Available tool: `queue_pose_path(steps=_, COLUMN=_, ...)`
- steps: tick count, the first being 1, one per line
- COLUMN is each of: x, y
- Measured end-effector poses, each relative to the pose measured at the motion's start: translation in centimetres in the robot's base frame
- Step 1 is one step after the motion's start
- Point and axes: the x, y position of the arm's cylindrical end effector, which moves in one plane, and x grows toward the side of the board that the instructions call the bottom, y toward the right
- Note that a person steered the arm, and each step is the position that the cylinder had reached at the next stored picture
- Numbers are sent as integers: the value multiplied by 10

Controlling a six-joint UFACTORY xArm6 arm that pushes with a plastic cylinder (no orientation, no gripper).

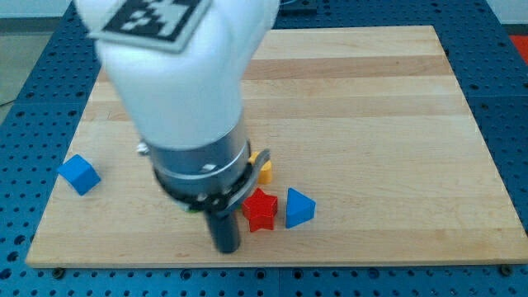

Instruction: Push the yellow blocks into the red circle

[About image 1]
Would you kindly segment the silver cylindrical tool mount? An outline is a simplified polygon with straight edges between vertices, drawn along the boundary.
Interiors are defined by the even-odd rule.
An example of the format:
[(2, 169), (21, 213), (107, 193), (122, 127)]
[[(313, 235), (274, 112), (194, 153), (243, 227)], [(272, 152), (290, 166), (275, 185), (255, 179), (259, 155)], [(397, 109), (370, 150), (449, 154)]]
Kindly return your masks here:
[(239, 207), (257, 185), (271, 160), (266, 148), (251, 162), (251, 142), (243, 120), (214, 142), (192, 149), (146, 143), (158, 184), (190, 210), (226, 215)]

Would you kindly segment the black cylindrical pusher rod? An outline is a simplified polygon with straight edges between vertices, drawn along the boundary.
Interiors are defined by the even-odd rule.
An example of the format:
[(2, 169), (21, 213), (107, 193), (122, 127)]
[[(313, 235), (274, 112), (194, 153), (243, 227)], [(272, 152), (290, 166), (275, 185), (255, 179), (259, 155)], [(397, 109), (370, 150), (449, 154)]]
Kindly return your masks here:
[(206, 211), (205, 219), (216, 249), (221, 253), (236, 252), (241, 239), (234, 212), (218, 215)]

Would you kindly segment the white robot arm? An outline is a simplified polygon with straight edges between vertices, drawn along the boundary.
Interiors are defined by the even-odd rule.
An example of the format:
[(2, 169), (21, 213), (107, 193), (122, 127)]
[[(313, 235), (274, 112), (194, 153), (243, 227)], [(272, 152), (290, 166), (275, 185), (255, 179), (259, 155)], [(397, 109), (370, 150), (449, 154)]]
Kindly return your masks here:
[(235, 209), (271, 154), (253, 154), (241, 81), (278, 0), (91, 1), (75, 8), (173, 199), (205, 213), (223, 253), (240, 244)]

